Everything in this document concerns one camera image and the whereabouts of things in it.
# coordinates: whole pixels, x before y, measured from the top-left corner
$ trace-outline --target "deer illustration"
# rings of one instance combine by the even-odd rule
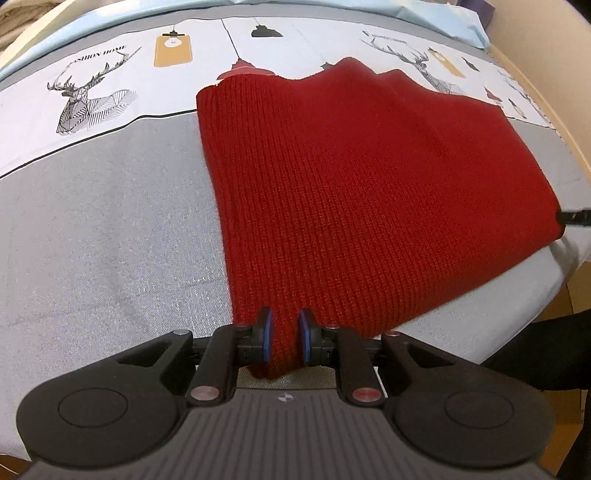
[[[127,89],[117,90],[109,96],[99,98],[88,98],[88,92],[92,87],[102,82],[105,75],[126,63],[138,50],[139,48],[131,55],[117,51],[123,58],[112,67],[106,63],[103,70],[94,75],[81,87],[77,87],[70,82],[72,79],[71,75],[64,83],[59,83],[60,76],[63,75],[65,70],[57,76],[53,85],[47,82],[47,90],[56,90],[61,92],[62,96],[68,97],[68,102],[60,115],[60,121],[56,130],[57,133],[68,135],[82,128],[90,128],[93,125],[115,118],[135,100],[135,92]]]
[[[366,31],[364,31],[363,33],[368,37],[370,36]],[[404,40],[396,40],[395,38],[381,37],[380,35],[373,35],[372,40],[369,42],[362,39],[362,42],[375,48],[376,50],[387,53],[389,55],[394,55],[398,57],[400,60],[402,60],[404,63],[412,65],[417,69],[417,71],[421,75],[423,75],[425,80],[428,81],[433,86],[433,88],[435,88],[436,91],[440,93],[451,93],[452,95],[465,95],[464,91],[460,87],[458,87],[458,85],[446,82],[445,80],[438,79],[427,71],[426,64],[429,61],[429,56],[425,52],[420,52],[418,50],[415,50],[414,48],[411,48],[413,50],[414,60],[409,60],[408,58],[406,58],[406,56],[402,55],[401,53],[398,53],[397,51],[394,51],[389,45],[387,45],[386,48],[380,47],[375,42],[376,38],[386,38],[387,40],[396,41],[408,45]]]

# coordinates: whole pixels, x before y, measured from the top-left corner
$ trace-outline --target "red lamp print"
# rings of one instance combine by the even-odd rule
[[[226,30],[226,33],[228,34],[228,38],[230,39],[230,42],[232,43],[232,47],[234,47],[234,51],[236,52],[236,57],[238,57],[238,59],[232,65],[232,68],[230,70],[218,75],[218,77],[217,77],[218,80],[223,80],[228,77],[232,77],[234,75],[242,75],[242,74],[246,74],[246,73],[257,74],[257,75],[275,75],[275,73],[270,70],[256,68],[252,63],[247,62],[246,60],[242,60],[240,58],[238,50],[236,49],[236,45],[234,45],[234,41],[232,40],[232,37],[230,36],[230,32],[226,28],[226,24],[223,22],[223,20],[221,20],[221,22],[224,27],[224,30]]]

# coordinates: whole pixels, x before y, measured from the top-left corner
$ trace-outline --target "red knitted fabric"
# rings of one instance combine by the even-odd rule
[[[269,378],[302,365],[302,307],[374,336],[563,233],[501,109],[401,71],[344,59],[302,80],[237,75],[197,111],[234,321],[274,312]]]

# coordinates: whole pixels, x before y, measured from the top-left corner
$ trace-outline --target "gray textured surface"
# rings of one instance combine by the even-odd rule
[[[126,31],[255,14],[357,20],[485,55],[371,14],[237,6],[177,12],[91,35],[36,61],[0,89]],[[562,206],[591,206],[591,189],[557,134],[511,123]],[[474,214],[470,206],[466,214]],[[208,335],[231,319],[219,218],[194,113],[137,120],[0,179],[0,226],[0,452],[26,456],[14,417],[20,400],[39,383],[175,328]],[[539,314],[590,246],[591,231],[569,229],[511,271],[401,330],[483,361]],[[334,385],[332,371],[322,368],[276,382],[255,382],[242,369],[239,380],[275,388]]]
[[[410,449],[374,408],[353,407],[335,390],[237,390],[225,405],[191,411],[177,434],[142,460],[102,472],[38,464],[23,480],[544,480],[531,463],[466,471]]]

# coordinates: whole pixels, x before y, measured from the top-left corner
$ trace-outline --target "black lamp print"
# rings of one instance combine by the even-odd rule
[[[473,63],[467,61],[466,59],[464,59],[464,61],[466,62],[466,65],[468,65],[472,70],[479,72],[480,70],[478,70],[478,68],[476,68],[476,65],[474,65]]]
[[[251,32],[252,37],[267,38],[267,37],[282,37],[283,36],[277,30],[273,30],[272,28],[268,28],[266,25],[261,25],[256,18],[255,18],[255,22],[258,23],[258,25]]]

